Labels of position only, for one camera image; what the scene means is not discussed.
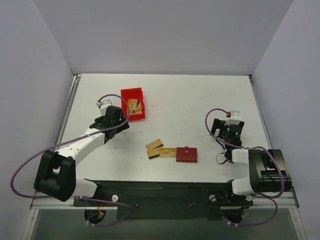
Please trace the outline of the red leather card holder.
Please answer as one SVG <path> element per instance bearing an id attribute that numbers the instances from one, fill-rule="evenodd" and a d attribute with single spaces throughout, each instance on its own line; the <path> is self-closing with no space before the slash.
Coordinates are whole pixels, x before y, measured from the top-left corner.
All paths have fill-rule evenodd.
<path id="1" fill-rule="evenodd" d="M 197 163 L 198 150 L 196 147 L 177 147 L 176 148 L 176 162 L 181 163 Z"/>

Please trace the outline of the gold card with logo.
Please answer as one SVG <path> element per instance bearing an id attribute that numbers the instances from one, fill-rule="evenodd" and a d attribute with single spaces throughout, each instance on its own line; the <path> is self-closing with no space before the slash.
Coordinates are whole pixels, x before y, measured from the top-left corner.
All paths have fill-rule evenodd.
<path id="1" fill-rule="evenodd" d="M 160 158 L 175 158 L 176 157 L 176 148 L 172 147 L 161 147 L 159 149 Z"/>

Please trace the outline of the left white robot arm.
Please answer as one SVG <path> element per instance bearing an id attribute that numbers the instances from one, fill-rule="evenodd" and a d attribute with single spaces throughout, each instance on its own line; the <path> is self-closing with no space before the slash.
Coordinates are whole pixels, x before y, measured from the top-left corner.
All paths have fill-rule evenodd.
<path id="1" fill-rule="evenodd" d="M 95 149 L 129 127 L 122 108 L 113 105 L 105 107 L 102 116 L 96 118 L 82 135 L 83 139 L 57 151 L 47 150 L 42 154 L 34 189 L 62 202 L 71 197 L 85 197 L 90 205 L 99 205 L 103 200 L 99 184 L 78 178 L 77 165 Z"/>

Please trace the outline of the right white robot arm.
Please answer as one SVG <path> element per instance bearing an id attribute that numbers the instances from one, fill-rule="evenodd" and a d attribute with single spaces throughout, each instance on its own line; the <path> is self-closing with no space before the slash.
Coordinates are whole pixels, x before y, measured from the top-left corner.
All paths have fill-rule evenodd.
<path id="1" fill-rule="evenodd" d="M 236 204 L 242 195 L 289 192 L 293 187 L 281 150 L 242 148 L 244 124 L 243 121 L 227 124 L 225 120 L 215 118 L 210 131 L 224 141 L 217 141 L 223 149 L 223 164 L 229 162 L 248 166 L 248 176 L 232 180 L 231 187 L 223 192 L 224 201 L 230 205 Z"/>

